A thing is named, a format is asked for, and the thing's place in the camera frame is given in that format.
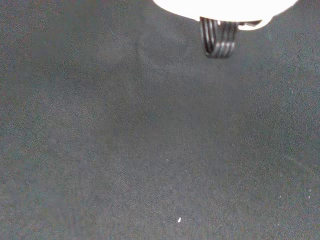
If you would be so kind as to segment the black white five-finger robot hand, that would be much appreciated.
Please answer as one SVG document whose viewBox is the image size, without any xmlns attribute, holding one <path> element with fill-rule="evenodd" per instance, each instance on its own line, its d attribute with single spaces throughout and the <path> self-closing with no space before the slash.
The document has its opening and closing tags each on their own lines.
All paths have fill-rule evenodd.
<svg viewBox="0 0 320 240">
<path fill-rule="evenodd" d="M 296 4 L 296 0 L 155 0 L 160 8 L 200 23 L 207 57 L 229 58 L 236 34 L 266 26 L 273 17 Z"/>
</svg>

